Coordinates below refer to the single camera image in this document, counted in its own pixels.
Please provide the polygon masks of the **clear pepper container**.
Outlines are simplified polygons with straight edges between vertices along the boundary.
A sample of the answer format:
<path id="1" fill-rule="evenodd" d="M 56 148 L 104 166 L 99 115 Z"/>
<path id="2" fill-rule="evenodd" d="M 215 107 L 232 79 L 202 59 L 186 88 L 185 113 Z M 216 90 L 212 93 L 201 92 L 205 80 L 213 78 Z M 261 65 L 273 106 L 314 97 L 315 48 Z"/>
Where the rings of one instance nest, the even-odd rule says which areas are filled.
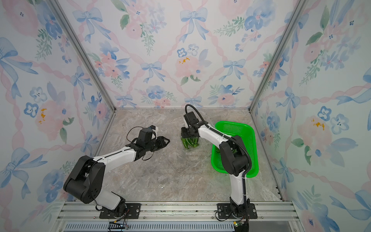
<path id="1" fill-rule="evenodd" d="M 199 144 L 199 137 L 181 138 L 185 149 L 197 148 Z"/>

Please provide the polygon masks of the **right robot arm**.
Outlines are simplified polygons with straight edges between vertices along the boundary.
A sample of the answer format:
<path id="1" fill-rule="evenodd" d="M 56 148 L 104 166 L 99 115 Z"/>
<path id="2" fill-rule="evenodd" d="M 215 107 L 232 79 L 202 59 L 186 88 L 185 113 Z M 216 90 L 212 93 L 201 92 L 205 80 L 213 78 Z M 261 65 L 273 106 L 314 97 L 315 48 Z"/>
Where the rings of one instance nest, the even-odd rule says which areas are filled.
<path id="1" fill-rule="evenodd" d="M 248 208 L 245 179 L 252 169 L 252 160 L 242 138 L 231 137 L 213 128 L 197 110 L 185 111 L 184 120 L 186 126 L 181 128 L 182 138 L 203 138 L 219 148 L 223 168 L 231 180 L 231 212 L 237 218 L 243 217 Z"/>

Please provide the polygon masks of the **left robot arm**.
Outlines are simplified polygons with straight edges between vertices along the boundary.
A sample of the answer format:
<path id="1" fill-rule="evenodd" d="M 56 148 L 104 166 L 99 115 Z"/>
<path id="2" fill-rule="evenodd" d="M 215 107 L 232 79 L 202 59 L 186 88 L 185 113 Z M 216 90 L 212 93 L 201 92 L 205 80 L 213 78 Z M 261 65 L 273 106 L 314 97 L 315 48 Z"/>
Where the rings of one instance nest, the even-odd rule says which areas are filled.
<path id="1" fill-rule="evenodd" d="M 157 135 L 156 126 L 141 128 L 137 138 L 121 149 L 106 155 L 82 156 L 64 183 L 63 190 L 84 204 L 94 202 L 98 210 L 117 217 L 126 213 L 126 200 L 103 189 L 104 175 L 130 162 L 142 159 L 146 153 L 165 148 L 170 140 Z"/>

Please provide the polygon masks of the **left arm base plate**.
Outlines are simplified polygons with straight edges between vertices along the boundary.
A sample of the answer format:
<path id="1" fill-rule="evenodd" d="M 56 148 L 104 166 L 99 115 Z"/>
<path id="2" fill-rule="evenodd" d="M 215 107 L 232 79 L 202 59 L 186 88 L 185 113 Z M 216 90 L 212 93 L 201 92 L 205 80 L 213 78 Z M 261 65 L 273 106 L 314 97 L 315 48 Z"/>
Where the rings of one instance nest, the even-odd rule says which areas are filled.
<path id="1" fill-rule="evenodd" d="M 138 219 L 141 211 L 140 203 L 125 203 L 114 210 L 105 207 L 100 211 L 100 219 Z"/>

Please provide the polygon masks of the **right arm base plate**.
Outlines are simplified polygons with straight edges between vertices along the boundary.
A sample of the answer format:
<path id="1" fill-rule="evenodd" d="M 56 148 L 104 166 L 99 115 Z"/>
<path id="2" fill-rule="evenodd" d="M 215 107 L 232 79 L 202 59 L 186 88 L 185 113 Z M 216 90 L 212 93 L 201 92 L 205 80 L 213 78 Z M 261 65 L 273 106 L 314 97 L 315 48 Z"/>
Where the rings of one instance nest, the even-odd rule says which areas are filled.
<path id="1" fill-rule="evenodd" d="M 255 205 L 252 203 L 245 205 L 236 206 L 234 204 L 218 203 L 216 216 L 220 220 L 224 219 L 242 219 L 247 217 L 248 219 L 257 219 L 257 210 Z"/>

